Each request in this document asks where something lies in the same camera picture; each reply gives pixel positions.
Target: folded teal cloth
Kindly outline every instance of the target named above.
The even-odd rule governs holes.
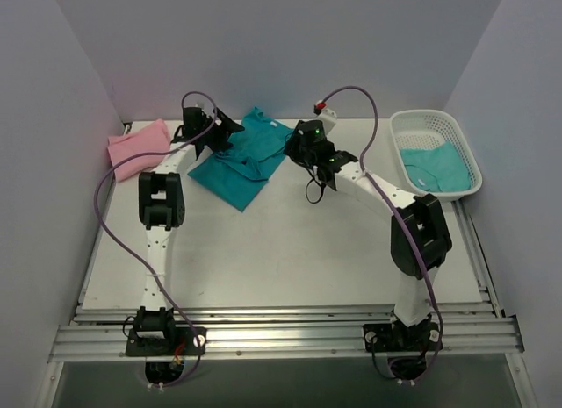
[[[210,155],[188,174],[238,211],[244,211],[275,172],[292,132],[254,107],[242,120],[245,130],[228,140],[233,147]]]
[[[401,149],[400,154],[407,176],[419,189],[453,193],[471,188],[468,169],[457,149],[448,141],[430,151]]]

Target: screw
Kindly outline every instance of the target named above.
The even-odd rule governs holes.
[[[370,331],[368,333],[365,334],[365,342],[371,344],[371,343],[376,343],[377,342],[377,334],[374,333],[373,331]]]
[[[201,344],[201,347],[203,347],[205,345],[205,336],[197,335],[197,337],[199,338],[199,343]],[[197,340],[195,338],[193,338],[193,345],[195,347],[197,346]]]
[[[432,342],[437,342],[439,340],[439,332],[435,329],[429,332],[429,340]]]

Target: white plastic basket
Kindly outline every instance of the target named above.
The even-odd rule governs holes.
[[[394,149],[408,185],[414,193],[425,194],[424,190],[416,187],[409,179],[400,154],[401,149],[435,149],[446,140],[453,144],[466,165],[471,177],[471,188],[455,193],[432,192],[441,202],[452,202],[463,196],[471,195],[482,186],[482,174],[474,160],[471,149],[466,143],[457,121],[443,111],[436,110],[408,110],[400,111],[390,118],[390,131]]]

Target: white table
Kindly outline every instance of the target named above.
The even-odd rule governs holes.
[[[293,127],[297,120],[280,120]],[[179,121],[167,122],[171,132]],[[147,123],[135,122],[133,131]],[[407,190],[381,120],[365,161]],[[372,120],[340,120],[336,148],[359,155]],[[200,158],[202,161],[208,151]],[[288,158],[240,213],[182,174],[186,217],[172,256],[171,294],[185,308],[279,308],[393,304],[399,270],[390,256],[389,225],[351,197],[326,190],[320,204],[305,199],[308,174]],[[311,186],[311,194],[316,190]],[[443,209],[453,248],[435,289],[441,303],[481,302],[479,286],[451,204]],[[138,219],[137,177],[116,184],[106,215],[110,228],[146,254]],[[103,233],[97,243],[83,311],[136,310],[144,268]]]

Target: pink towel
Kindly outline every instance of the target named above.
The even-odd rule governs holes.
[[[169,151],[169,142],[170,136],[166,123],[163,120],[156,120],[137,133],[126,134],[125,136],[110,136],[107,150],[112,165],[115,166],[115,164],[135,154],[167,152]],[[163,156],[135,158],[115,170],[115,179],[120,183],[145,168],[157,166],[163,159]]]

